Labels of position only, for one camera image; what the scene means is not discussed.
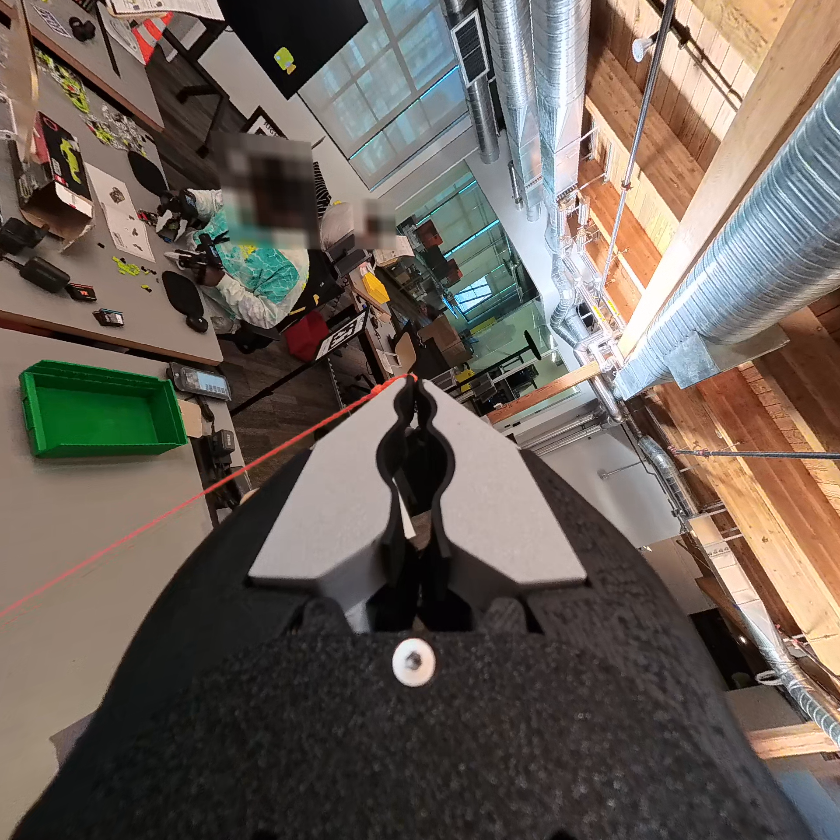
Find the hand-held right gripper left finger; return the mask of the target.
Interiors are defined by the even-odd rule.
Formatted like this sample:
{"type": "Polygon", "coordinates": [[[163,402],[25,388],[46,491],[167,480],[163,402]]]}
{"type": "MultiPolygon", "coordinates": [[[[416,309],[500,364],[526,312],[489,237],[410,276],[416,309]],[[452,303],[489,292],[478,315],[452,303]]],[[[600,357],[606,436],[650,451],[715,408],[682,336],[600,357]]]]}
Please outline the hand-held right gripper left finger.
{"type": "Polygon", "coordinates": [[[407,540],[394,481],[415,382],[394,381],[319,440],[256,555],[250,583],[336,602],[358,633],[369,602],[403,572],[407,540]]]}

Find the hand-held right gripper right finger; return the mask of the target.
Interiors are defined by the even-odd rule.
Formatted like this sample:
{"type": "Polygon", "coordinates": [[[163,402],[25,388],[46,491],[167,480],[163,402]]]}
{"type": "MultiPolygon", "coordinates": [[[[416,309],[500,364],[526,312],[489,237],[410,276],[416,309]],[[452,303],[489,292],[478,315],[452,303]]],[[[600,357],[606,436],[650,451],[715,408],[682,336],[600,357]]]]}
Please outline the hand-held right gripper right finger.
{"type": "Polygon", "coordinates": [[[433,502],[433,535],[449,589],[484,612],[501,597],[582,585],[587,575],[520,448],[431,381],[426,430],[446,469],[433,502]]]}

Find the black white tag sign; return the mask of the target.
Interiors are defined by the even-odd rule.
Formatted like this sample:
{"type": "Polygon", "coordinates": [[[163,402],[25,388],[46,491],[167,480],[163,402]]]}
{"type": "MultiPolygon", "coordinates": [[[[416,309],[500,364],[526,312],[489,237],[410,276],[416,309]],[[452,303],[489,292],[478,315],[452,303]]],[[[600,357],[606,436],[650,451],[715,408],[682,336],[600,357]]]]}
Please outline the black white tag sign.
{"type": "Polygon", "coordinates": [[[369,321],[369,316],[370,311],[368,308],[365,308],[363,311],[356,313],[354,318],[331,331],[320,342],[312,361],[320,361],[321,358],[334,351],[340,350],[346,343],[357,338],[365,331],[369,321]]]}

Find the green plastic bin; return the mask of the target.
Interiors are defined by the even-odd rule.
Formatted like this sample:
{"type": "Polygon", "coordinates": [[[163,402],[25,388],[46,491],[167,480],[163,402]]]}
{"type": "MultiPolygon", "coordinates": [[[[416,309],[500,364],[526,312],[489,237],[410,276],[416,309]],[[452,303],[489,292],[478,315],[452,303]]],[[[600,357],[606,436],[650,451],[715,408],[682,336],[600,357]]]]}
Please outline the green plastic bin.
{"type": "Polygon", "coordinates": [[[156,456],[187,444],[169,381],[57,360],[18,376],[32,456],[78,459],[156,456]]]}

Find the grey table with wooden edge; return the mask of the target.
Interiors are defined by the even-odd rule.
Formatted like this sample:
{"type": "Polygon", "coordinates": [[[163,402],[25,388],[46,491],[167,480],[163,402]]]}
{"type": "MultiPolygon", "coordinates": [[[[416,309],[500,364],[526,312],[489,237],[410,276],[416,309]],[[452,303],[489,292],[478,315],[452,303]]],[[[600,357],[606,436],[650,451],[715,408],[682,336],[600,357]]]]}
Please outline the grey table with wooden edge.
{"type": "Polygon", "coordinates": [[[104,25],[98,2],[25,1],[34,38],[106,93],[142,125],[157,133],[165,126],[146,69],[104,25]]]}
{"type": "Polygon", "coordinates": [[[161,275],[172,268],[165,257],[169,247],[153,228],[150,233],[154,276],[121,273],[113,260],[113,247],[103,247],[94,228],[64,253],[60,253],[60,241],[51,236],[39,244],[35,254],[63,269],[72,282],[93,287],[96,302],[73,301],[65,292],[48,293],[21,278],[14,266],[2,260],[2,318],[165,358],[220,364],[223,356],[214,332],[201,334],[189,329],[185,317],[168,301],[161,275]],[[92,316],[100,308],[121,311],[125,326],[102,327],[92,316]]]}

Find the black rounded device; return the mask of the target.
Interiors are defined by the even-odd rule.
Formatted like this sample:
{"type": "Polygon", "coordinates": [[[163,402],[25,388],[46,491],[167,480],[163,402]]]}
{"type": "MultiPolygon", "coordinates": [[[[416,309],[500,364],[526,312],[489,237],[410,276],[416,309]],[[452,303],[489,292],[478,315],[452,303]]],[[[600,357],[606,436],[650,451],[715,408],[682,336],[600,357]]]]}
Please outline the black rounded device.
{"type": "Polygon", "coordinates": [[[57,294],[71,283],[69,275],[63,270],[40,257],[32,257],[18,268],[19,275],[34,286],[57,294]]]}

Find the white instruction sheet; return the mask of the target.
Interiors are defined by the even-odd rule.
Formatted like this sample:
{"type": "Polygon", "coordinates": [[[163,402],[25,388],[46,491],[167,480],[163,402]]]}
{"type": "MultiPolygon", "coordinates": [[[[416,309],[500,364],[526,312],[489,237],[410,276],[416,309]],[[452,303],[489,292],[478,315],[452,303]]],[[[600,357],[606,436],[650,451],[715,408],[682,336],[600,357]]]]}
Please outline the white instruction sheet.
{"type": "Polygon", "coordinates": [[[154,264],[149,226],[140,219],[128,187],[95,166],[85,164],[85,168],[114,246],[145,266],[154,264]]]}

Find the black white sign board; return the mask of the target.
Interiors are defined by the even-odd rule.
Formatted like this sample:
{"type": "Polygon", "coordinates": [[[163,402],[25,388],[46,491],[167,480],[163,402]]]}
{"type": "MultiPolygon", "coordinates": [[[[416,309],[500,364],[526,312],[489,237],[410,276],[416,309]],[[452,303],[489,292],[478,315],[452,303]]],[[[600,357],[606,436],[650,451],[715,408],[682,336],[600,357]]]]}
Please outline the black white sign board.
{"type": "Polygon", "coordinates": [[[277,137],[283,140],[287,138],[270,115],[260,106],[257,106],[247,118],[241,132],[277,137]]]}

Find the grey sprinkler pipe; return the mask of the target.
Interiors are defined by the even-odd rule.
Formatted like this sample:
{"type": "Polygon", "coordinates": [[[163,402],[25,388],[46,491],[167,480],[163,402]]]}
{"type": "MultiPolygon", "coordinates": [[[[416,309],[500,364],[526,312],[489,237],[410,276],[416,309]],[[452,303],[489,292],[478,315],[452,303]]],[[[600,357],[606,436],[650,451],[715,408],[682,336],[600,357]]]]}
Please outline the grey sprinkler pipe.
{"type": "Polygon", "coordinates": [[[650,46],[653,46],[654,53],[648,67],[643,99],[639,107],[637,126],[633,136],[633,144],[631,146],[631,150],[628,153],[627,165],[624,173],[624,178],[621,184],[621,191],[619,192],[616,219],[614,221],[609,245],[606,251],[605,266],[602,272],[602,276],[598,281],[597,291],[595,293],[595,299],[598,301],[603,299],[604,296],[607,278],[610,273],[610,268],[613,261],[613,251],[615,250],[616,240],[620,231],[624,208],[627,202],[627,194],[632,185],[637,152],[643,137],[644,126],[647,120],[650,103],[654,95],[655,84],[658,77],[662,56],[665,50],[665,42],[667,40],[668,33],[671,29],[671,25],[673,24],[675,10],[676,1],[665,2],[663,11],[660,15],[660,26],[656,35],[653,38],[647,38],[647,40],[645,41],[645,43],[647,44],[645,49],[648,49],[650,46]]]}

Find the large grid window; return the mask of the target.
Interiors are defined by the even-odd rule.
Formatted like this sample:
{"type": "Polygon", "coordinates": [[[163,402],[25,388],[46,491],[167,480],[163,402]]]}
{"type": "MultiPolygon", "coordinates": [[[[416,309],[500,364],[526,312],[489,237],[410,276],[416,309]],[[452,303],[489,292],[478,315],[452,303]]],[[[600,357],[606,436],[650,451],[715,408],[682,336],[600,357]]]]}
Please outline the large grid window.
{"type": "Polygon", "coordinates": [[[299,96],[374,189],[467,114],[440,2],[361,1],[366,26],[299,96]]]}

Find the black ceiling grille panel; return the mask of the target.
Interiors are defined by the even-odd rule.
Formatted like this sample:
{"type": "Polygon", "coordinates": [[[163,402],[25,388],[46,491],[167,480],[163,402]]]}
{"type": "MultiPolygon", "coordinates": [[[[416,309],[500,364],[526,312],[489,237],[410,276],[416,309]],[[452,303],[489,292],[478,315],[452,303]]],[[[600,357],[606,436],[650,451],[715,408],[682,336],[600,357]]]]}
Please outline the black ceiling grille panel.
{"type": "Polygon", "coordinates": [[[470,89],[489,72],[489,61],[480,13],[462,14],[450,29],[465,89],[470,89]]]}

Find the black monitor screen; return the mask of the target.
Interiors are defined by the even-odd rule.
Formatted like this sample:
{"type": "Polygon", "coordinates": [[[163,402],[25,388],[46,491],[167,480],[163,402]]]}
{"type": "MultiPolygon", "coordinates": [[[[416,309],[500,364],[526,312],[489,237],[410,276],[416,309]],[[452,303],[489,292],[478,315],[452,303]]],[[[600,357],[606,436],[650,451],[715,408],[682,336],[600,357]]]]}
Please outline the black monitor screen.
{"type": "Polygon", "coordinates": [[[367,25],[359,1],[218,1],[228,27],[285,99],[367,25]]]}

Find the orange traffic cone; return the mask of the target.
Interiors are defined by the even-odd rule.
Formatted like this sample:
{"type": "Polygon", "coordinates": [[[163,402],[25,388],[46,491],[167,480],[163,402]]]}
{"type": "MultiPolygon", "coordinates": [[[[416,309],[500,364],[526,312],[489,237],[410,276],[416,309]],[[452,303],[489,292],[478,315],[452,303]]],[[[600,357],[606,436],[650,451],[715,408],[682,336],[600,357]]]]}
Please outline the orange traffic cone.
{"type": "Polygon", "coordinates": [[[149,64],[154,49],[161,42],[163,33],[172,21],[173,16],[173,12],[169,12],[162,17],[145,17],[131,21],[131,32],[136,40],[140,52],[140,59],[144,65],[149,64]]]}

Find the white paper sheet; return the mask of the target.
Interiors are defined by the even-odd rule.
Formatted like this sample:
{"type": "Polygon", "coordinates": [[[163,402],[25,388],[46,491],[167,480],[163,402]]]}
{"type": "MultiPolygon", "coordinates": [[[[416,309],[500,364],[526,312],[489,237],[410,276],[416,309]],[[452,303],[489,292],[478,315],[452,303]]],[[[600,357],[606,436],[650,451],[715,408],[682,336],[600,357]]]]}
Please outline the white paper sheet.
{"type": "Polygon", "coordinates": [[[224,21],[224,14],[217,1],[105,1],[105,5],[109,14],[115,18],[141,20],[163,18],[167,14],[185,14],[224,21]]]}

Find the silver ventilation duct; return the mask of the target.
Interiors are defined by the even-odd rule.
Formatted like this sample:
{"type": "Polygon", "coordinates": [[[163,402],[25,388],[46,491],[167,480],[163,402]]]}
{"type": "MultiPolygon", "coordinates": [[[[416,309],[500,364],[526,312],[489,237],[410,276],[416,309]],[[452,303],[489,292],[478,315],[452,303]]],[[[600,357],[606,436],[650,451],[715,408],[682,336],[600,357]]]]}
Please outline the silver ventilation duct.
{"type": "Polygon", "coordinates": [[[527,219],[578,183],[590,1],[485,1],[513,171],[527,219]]]}
{"type": "Polygon", "coordinates": [[[779,349],[779,322],[838,282],[836,74],[616,373],[616,397],[686,389],[779,349]]]}

